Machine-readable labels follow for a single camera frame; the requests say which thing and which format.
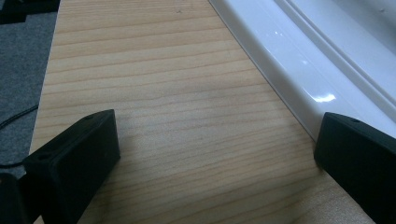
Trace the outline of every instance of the white container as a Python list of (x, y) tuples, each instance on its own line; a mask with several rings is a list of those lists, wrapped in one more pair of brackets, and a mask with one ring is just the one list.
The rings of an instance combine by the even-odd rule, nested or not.
[(396, 137), (396, 1), (210, 2), (315, 140), (325, 112)]

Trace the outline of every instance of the carpeted floor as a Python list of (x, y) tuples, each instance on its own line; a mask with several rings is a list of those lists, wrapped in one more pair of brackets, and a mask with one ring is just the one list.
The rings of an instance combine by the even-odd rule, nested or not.
[[(28, 16), (26, 22), (0, 25), (0, 122), (39, 103), (57, 13)], [(28, 155), (36, 111), (0, 130), (0, 164)], [(0, 173), (23, 175), (21, 167)]]

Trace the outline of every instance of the glossy white edge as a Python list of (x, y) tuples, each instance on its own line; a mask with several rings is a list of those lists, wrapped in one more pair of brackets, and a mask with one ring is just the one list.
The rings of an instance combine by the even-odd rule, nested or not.
[(209, 0), (314, 140), (325, 112), (396, 137), (396, 124), (341, 72), (275, 1)]

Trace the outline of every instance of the wooden surface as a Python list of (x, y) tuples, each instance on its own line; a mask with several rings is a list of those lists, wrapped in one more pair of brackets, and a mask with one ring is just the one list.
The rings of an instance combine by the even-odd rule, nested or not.
[(206, 0), (63, 0), (32, 151), (114, 108), (80, 223), (371, 223)]

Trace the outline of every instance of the black wire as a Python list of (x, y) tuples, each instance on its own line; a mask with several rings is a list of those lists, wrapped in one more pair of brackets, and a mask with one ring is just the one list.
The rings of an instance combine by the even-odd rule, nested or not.
[[(0, 130), (4, 129), (5, 127), (8, 126), (8, 124), (14, 122), (15, 120), (20, 119), (21, 117), (23, 117), (37, 109), (38, 109), (38, 105), (34, 105), (34, 106), (30, 107), (29, 109), (23, 110), (21, 113), (16, 114), (16, 115), (12, 116), (11, 118), (4, 120), (3, 122), (0, 123)], [(10, 168), (18, 167), (18, 166), (22, 166), (21, 161), (11, 163), (11, 164), (0, 164), (0, 169), (10, 169)]]

